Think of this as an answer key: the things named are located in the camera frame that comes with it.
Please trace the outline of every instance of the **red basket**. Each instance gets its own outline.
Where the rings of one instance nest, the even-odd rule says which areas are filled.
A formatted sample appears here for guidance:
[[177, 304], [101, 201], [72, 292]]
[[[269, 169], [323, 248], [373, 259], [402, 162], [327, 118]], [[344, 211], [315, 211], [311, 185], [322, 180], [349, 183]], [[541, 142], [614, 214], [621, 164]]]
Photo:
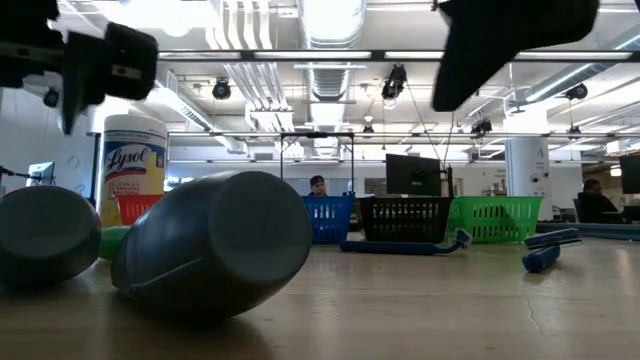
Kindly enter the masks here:
[[133, 225], [162, 195], [116, 195], [122, 225]]

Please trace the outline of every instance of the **plastic basket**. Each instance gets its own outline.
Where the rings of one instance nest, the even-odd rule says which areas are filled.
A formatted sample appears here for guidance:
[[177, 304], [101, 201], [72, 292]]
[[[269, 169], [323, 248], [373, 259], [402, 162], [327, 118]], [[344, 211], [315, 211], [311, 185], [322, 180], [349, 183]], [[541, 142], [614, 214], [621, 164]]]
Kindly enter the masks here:
[[541, 197], [463, 196], [451, 204], [447, 238], [456, 228], [473, 236], [474, 244], [522, 242], [533, 235]]
[[350, 196], [304, 196], [313, 226], [314, 244], [340, 244], [347, 240], [354, 198]]
[[162, 195], [117, 195], [122, 225], [133, 225], [140, 215], [160, 200]]
[[450, 198], [361, 198], [367, 241], [422, 242], [444, 240]]

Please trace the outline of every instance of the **desk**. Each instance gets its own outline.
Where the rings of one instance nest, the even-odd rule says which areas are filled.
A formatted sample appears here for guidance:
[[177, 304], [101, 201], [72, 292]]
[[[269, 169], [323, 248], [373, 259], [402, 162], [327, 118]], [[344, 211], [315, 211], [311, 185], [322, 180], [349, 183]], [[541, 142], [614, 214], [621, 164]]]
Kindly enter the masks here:
[[640, 244], [562, 251], [532, 275], [523, 246], [447, 257], [315, 247], [279, 294], [209, 331], [141, 315], [99, 262], [39, 296], [0, 291], [0, 359], [637, 358]]

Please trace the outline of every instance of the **black basket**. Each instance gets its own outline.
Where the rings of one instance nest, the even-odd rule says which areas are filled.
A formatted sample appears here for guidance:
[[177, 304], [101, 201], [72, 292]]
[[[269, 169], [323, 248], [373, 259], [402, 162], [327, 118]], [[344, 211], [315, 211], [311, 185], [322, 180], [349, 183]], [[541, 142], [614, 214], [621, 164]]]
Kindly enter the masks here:
[[444, 240], [451, 198], [361, 198], [367, 241], [423, 242]]

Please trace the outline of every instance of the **green object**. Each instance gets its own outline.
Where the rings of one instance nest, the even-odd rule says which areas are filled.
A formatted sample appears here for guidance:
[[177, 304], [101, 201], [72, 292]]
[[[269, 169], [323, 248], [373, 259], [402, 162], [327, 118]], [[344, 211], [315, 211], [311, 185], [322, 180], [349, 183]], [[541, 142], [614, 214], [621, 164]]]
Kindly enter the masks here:
[[102, 240], [100, 241], [98, 256], [101, 259], [111, 261], [129, 228], [129, 226], [114, 226], [102, 229]]
[[462, 228], [474, 244], [521, 243], [536, 231], [541, 202], [534, 196], [458, 197], [449, 209], [445, 238]]

